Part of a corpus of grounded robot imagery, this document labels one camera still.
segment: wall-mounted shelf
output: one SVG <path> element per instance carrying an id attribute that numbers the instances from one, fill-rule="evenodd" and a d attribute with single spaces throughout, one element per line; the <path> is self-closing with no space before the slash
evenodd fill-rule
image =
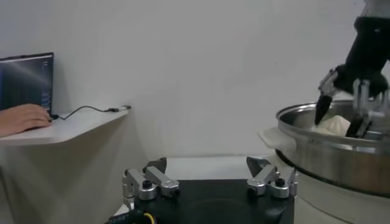
<path id="1" fill-rule="evenodd" d="M 117 113 L 100 113 L 92 110 L 80 111 L 66 121 L 60 119 L 53 121 L 51 127 L 0 138 L 0 146 L 45 145 L 65 142 L 126 114 L 127 110 Z"/>

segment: stainless steel pot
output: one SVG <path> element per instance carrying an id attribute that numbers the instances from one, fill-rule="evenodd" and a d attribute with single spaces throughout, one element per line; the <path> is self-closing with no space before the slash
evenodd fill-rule
<path id="1" fill-rule="evenodd" d="M 365 194 L 390 197 L 390 142 L 375 133 L 371 139 L 354 139 L 312 132 L 314 111 L 315 103 L 279 111 L 281 132 L 274 136 L 274 142 L 268 138 L 269 146 L 280 147 L 282 159 L 312 177 Z M 333 102 L 328 112 L 329 116 L 340 115 L 348 120 L 352 114 L 349 100 Z"/>

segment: screw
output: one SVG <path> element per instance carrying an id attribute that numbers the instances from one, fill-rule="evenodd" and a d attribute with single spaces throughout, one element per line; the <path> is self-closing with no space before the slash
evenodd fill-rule
<path id="1" fill-rule="evenodd" d="M 150 189 L 150 188 L 152 188 L 152 182 L 150 182 L 149 180 L 144 180 L 142 182 L 142 188 L 143 189 Z"/>
<path id="2" fill-rule="evenodd" d="M 285 185 L 285 181 L 284 181 L 284 179 L 281 179 L 281 178 L 278 178 L 276 181 L 275 181 L 275 185 L 277 186 L 277 187 L 283 187 L 284 185 Z"/>

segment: white dough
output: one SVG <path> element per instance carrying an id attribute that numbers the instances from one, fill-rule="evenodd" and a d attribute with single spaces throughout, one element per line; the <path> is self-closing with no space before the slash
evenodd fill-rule
<path id="1" fill-rule="evenodd" d="M 321 122 L 315 132 L 325 135 L 344 137 L 349 128 L 350 122 L 342 116 L 334 116 Z"/>

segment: laptop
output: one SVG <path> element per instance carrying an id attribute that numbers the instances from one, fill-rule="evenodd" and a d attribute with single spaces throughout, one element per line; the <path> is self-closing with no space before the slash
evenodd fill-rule
<path id="1" fill-rule="evenodd" d="M 0 59 L 0 111 L 27 103 L 51 115 L 54 53 Z"/>

